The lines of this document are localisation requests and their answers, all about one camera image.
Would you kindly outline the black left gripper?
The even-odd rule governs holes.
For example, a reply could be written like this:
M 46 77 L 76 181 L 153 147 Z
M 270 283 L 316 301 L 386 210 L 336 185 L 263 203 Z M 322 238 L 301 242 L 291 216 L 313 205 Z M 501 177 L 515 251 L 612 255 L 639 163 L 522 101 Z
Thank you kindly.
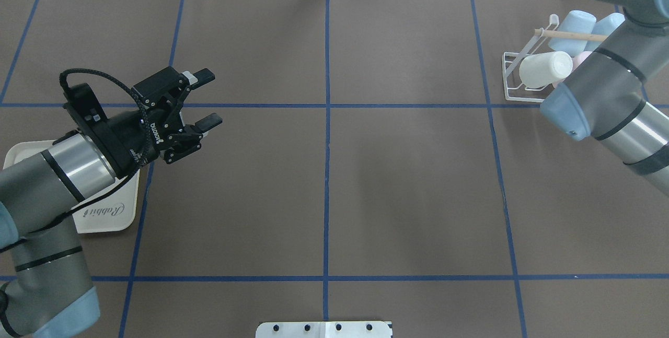
M 130 91 L 137 109 L 108 118 L 110 130 L 93 136 L 116 178 L 126 178 L 158 158 L 173 164 L 200 150 L 204 135 L 223 119 L 211 113 L 186 124 L 181 110 L 192 92 L 215 79 L 207 67 L 197 72 L 165 67 L 134 84 Z

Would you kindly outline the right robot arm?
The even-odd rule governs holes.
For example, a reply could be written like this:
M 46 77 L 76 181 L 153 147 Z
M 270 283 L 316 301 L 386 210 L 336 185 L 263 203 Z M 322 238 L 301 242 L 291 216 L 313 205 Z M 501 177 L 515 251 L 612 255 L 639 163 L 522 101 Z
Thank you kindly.
M 642 87 L 667 67 L 667 0 L 596 0 L 625 21 L 540 105 L 576 141 L 592 136 L 633 173 L 667 194 L 667 116 Z

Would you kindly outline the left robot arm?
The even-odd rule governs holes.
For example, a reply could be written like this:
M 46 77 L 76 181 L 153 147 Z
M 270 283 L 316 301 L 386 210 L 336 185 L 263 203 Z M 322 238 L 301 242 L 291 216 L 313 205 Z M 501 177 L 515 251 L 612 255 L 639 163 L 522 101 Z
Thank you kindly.
M 72 337 L 100 316 L 74 214 L 123 188 L 146 165 L 173 164 L 222 123 L 213 113 L 185 124 L 181 110 L 215 80 L 173 67 L 128 87 L 93 69 L 59 75 L 76 128 L 2 170 L 2 252 L 15 279 L 2 284 L 2 337 Z

